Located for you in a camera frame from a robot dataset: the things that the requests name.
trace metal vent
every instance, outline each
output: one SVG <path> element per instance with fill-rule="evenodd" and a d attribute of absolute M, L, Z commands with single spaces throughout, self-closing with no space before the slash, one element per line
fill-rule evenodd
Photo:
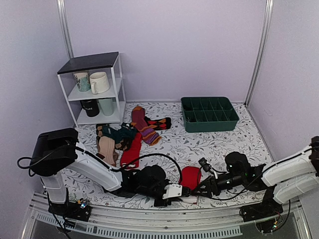
<path fill-rule="evenodd" d="M 48 215 L 42 212 L 38 212 L 37 220 L 59 226 L 55 218 L 52 215 Z M 64 223 L 64 220 L 58 217 L 60 223 Z M 70 230 L 86 233 L 95 236 L 107 237 L 110 239 L 222 239 L 230 238 L 234 236 L 242 235 L 240 227 L 231 227 L 218 230 L 208 230 L 200 232 L 176 232 L 176 233 L 165 233 L 165 232 L 135 232 L 135 231 L 124 231 L 117 229 L 110 229 L 101 226 L 88 225 L 83 222 L 83 225 L 86 225 L 83 230 L 78 230 L 76 228 L 72 229 L 67 226 Z"/>

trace green bin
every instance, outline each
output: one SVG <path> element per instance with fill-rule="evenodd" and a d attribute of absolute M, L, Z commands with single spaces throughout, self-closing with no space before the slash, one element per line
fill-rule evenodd
<path fill-rule="evenodd" d="M 181 105 L 189 133 L 231 131 L 239 121 L 227 97 L 183 97 Z"/>

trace black shelf top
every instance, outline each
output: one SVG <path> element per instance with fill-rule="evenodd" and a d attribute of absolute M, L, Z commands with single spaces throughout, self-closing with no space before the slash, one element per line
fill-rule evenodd
<path fill-rule="evenodd" d="M 59 71 L 58 75 L 86 71 L 99 68 L 113 67 L 119 52 L 102 53 L 96 55 L 80 56 L 70 59 Z"/>

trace mug handle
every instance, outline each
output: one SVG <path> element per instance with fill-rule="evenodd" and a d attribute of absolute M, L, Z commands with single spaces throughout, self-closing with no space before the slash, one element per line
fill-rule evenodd
<path fill-rule="evenodd" d="M 92 90 L 92 93 L 94 94 L 94 95 L 96 95 L 98 92 L 97 92 L 97 90 L 95 89 L 95 87 L 96 87 L 96 82 L 94 81 L 94 82 L 92 82 L 92 84 L 91 84 L 91 90 Z"/>

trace red cloth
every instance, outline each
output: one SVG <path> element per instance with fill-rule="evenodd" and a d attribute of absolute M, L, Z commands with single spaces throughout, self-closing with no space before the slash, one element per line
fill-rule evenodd
<path fill-rule="evenodd" d="M 200 182 L 200 168 L 187 166 L 182 169 L 181 174 L 183 176 L 183 180 L 181 181 L 180 185 L 194 190 Z"/>
<path fill-rule="evenodd" d="M 140 156 L 140 150 L 142 146 L 142 135 L 141 133 L 137 133 L 135 138 L 132 142 L 132 145 L 129 150 L 124 151 L 122 158 L 121 158 L 121 167 L 125 166 L 126 164 L 132 162 L 134 159 Z M 130 164 L 127 169 L 137 168 L 139 166 L 139 161 Z"/>

